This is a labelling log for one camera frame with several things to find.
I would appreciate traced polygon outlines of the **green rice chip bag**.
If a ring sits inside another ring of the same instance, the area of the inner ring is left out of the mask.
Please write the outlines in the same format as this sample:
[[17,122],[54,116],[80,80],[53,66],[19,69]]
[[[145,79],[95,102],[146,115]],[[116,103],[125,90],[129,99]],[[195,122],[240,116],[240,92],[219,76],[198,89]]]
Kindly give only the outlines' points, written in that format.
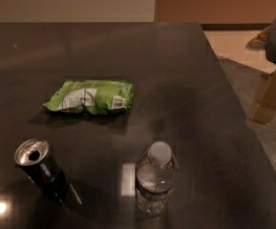
[[130,81],[69,80],[44,106],[51,112],[116,115],[131,109],[133,96],[134,85]]

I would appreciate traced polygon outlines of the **cardboard box on floor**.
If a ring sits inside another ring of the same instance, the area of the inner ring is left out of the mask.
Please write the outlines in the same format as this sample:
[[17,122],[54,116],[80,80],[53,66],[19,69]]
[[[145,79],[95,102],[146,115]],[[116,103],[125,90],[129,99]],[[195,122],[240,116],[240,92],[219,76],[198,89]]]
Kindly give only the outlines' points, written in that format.
[[270,74],[257,97],[250,120],[266,125],[276,117],[276,71]]

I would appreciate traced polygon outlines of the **black soda can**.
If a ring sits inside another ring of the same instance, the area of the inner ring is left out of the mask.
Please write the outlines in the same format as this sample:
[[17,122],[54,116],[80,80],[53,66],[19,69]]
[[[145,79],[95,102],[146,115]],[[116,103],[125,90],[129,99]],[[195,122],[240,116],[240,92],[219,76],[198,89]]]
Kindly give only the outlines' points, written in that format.
[[36,137],[21,143],[14,153],[14,161],[46,197],[63,202],[70,182],[46,139]]

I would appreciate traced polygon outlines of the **clear plastic water bottle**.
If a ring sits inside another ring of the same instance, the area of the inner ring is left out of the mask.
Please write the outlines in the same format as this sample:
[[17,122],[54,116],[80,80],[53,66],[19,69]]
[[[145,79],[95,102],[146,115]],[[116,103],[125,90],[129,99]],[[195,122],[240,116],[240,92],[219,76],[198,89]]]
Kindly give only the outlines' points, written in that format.
[[135,167],[138,209],[150,217],[165,212],[178,174],[178,162],[166,142],[157,141],[145,148]]

